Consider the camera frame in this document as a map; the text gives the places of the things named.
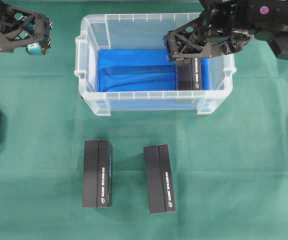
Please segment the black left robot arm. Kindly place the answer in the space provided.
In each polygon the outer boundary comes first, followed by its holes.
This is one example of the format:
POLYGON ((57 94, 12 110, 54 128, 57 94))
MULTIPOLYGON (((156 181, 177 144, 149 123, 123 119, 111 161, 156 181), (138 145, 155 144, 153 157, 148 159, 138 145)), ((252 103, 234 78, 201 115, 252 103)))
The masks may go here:
POLYGON ((52 21, 44 14, 0 0, 0 53, 25 48, 31 56, 46 55, 52 47, 52 21))

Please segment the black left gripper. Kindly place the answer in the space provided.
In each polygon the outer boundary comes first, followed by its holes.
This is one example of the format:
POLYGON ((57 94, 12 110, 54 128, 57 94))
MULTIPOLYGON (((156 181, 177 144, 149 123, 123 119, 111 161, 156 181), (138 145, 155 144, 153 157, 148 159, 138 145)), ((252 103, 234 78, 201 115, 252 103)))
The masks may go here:
POLYGON ((53 22, 42 13, 37 13, 26 28, 26 38, 30 42, 26 52, 31 56, 47 55, 52 47, 51 30, 53 22))

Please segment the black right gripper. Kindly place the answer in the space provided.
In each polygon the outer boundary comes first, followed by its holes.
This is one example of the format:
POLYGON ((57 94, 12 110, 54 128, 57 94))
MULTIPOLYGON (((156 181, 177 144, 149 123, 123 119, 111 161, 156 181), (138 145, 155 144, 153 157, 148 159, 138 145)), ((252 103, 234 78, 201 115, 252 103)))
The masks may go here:
POLYGON ((288 35, 288 0, 201 0, 209 20, 197 18, 170 30, 163 43, 167 60, 185 63, 241 52, 254 39, 251 34, 288 35))

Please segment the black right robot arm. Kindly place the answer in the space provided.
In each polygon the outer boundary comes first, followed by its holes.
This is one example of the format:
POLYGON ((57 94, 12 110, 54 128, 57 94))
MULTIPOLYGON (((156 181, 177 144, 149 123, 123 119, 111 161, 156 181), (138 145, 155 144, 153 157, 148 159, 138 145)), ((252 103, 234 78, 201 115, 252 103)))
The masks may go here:
POLYGON ((202 0, 203 12, 168 31, 169 61, 239 53, 253 39, 267 42, 275 57, 288 60, 288 0, 202 0))

